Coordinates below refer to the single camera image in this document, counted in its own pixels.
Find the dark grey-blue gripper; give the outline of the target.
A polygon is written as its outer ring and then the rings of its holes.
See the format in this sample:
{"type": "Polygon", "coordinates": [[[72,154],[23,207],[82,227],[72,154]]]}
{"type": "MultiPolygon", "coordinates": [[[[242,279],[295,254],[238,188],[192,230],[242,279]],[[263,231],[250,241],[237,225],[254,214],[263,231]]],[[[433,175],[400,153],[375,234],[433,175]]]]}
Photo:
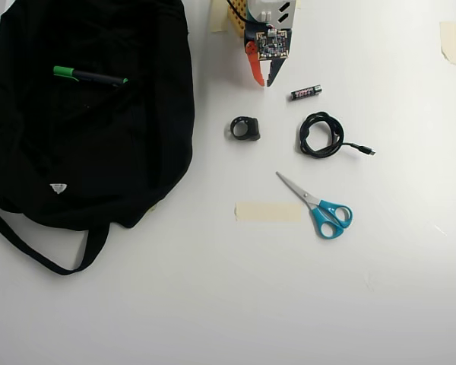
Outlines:
{"type": "Polygon", "coordinates": [[[265,24],[246,24],[245,40],[248,42],[245,45],[245,53],[253,78],[261,87],[264,86],[264,77],[258,58],[279,58],[271,60],[267,79],[267,87],[270,87],[289,56],[291,36],[291,29],[277,29],[265,24]]]}

